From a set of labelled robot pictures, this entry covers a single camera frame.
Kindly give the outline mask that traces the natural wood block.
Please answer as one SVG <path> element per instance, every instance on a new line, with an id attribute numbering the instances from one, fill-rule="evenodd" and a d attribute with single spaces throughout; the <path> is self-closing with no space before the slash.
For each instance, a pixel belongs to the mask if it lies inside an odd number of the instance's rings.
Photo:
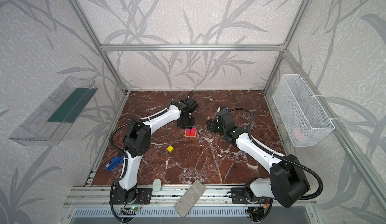
<path id="1" fill-rule="evenodd" d="M 196 134 L 195 134 L 195 135 L 186 135 L 186 134 L 185 134 L 185 137 L 187 137 L 187 138 L 196 138 L 197 135 L 196 135 Z"/>

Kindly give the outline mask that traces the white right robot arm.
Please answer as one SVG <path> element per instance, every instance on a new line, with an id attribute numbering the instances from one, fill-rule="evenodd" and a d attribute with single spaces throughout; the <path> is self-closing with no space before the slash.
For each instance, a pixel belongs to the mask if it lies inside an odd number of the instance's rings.
<path id="1" fill-rule="evenodd" d="M 289 208 L 299 200 L 314 199 L 323 192 L 323 180 L 315 171 L 302 165 L 292 154 L 285 156 L 268 148 L 251 135 L 249 128 L 237 127 L 234 122 L 225 125 L 219 119 L 210 118 L 207 130 L 253 157 L 269 172 L 268 179 L 255 177 L 245 183 L 248 202 L 256 203 L 259 198 L 267 197 Z"/>

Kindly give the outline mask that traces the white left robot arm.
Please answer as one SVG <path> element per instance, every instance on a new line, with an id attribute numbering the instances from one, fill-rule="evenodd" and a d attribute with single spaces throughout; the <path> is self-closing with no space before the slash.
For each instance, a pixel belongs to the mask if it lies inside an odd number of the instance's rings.
<path id="1" fill-rule="evenodd" d="M 109 144 L 123 155 L 124 161 L 119 180 L 114 181 L 113 190 L 124 197 L 134 194 L 139 165 L 150 148 L 151 135 L 173 121 L 182 129 L 192 129 L 195 126 L 193 112 L 198 106 L 193 99 L 172 101 L 165 109 L 153 115 L 117 127 L 109 136 Z M 114 144 L 114 136 L 123 128 L 126 128 L 126 132 L 122 140 L 123 147 L 120 148 Z"/>

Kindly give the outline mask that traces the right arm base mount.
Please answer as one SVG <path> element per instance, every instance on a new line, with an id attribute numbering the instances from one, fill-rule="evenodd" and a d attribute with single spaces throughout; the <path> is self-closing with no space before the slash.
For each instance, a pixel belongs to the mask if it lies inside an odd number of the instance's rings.
<path id="1" fill-rule="evenodd" d="M 245 192 L 245 188 L 233 187 L 226 193 L 226 196 L 232 200 L 233 204 L 266 204 L 268 202 L 267 197 L 250 197 Z"/>

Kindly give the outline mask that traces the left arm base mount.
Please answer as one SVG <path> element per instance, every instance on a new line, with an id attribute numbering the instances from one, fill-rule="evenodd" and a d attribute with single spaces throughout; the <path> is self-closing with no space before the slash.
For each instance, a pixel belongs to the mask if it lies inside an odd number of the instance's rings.
<path id="1" fill-rule="evenodd" d="M 109 204 L 150 204 L 152 188 L 137 188 L 127 192 L 119 191 L 115 187 L 111 191 Z"/>

